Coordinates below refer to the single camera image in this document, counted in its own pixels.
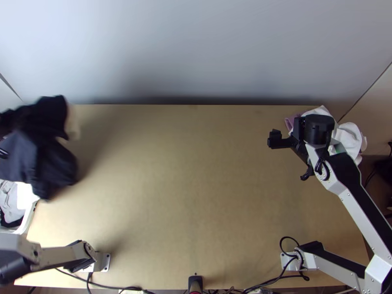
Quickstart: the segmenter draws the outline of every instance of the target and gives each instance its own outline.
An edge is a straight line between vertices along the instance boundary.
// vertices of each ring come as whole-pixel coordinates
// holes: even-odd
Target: black cloth
[[[21,217],[20,219],[15,220],[13,222],[10,222],[10,223],[6,222],[5,218],[4,218],[4,212],[1,209],[0,209],[0,218],[1,218],[1,220],[0,220],[1,226],[5,227],[5,228],[14,228],[14,227],[20,226],[23,221],[23,217]]]
[[[1,179],[31,184],[43,199],[76,183],[77,160],[56,140],[68,139],[67,111],[64,97],[55,96],[0,114],[0,132],[8,133],[0,142],[8,153],[7,159],[0,159]]]

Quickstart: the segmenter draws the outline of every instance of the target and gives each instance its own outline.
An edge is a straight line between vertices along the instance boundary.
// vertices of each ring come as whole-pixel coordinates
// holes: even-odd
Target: wooden table
[[[77,239],[112,253],[93,280],[113,286],[247,288],[281,272],[278,242],[318,240],[366,264],[362,236],[338,197],[289,149],[271,150],[272,128],[312,106],[79,105],[82,139],[69,144],[81,181],[40,202],[28,239]],[[322,272],[276,287],[339,285]],[[84,288],[55,270],[18,285]]]

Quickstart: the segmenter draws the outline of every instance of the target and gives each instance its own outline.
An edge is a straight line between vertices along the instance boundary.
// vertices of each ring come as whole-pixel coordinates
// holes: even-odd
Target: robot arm
[[[70,272],[108,271],[110,254],[94,251],[78,240],[65,247],[41,248],[15,234],[0,234],[0,285],[6,285],[30,272],[64,267]]]
[[[336,194],[357,224],[374,252],[367,267],[325,251],[318,241],[300,245],[291,255],[303,258],[303,267],[290,263],[287,270],[321,270],[364,294],[389,293],[392,290],[392,229],[361,184],[361,173],[343,145],[331,139],[334,120],[328,116],[308,115],[296,118],[294,131],[282,139],[280,131],[269,134],[268,146],[290,147],[308,165],[301,177],[314,175]],[[334,148],[335,155],[329,155]],[[282,254],[282,266],[291,259]]]

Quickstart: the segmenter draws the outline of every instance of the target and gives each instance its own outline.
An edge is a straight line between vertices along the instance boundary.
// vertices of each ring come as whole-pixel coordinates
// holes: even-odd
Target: white wall
[[[3,1],[0,71],[26,101],[251,98],[324,103],[339,118],[392,60],[391,11],[390,0]]]
[[[388,155],[392,140],[392,65],[341,122],[356,123],[367,137],[366,155]]]

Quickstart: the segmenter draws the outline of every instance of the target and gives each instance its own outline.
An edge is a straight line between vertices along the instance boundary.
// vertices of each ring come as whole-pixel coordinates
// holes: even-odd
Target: metal bracket
[[[110,258],[111,255],[109,253],[96,253],[96,261],[90,264],[88,267],[79,270],[79,272],[94,272],[101,271],[107,272],[109,270]]]
[[[295,251],[294,252],[288,252],[288,254],[293,254],[293,255],[298,255]],[[286,266],[286,264],[292,259],[293,257],[287,256],[284,253],[280,254],[280,263],[282,264],[282,268]],[[286,270],[291,270],[291,271],[303,271],[304,269],[300,269],[301,267],[301,259],[298,260],[293,260],[290,262],[289,266],[286,268]]]

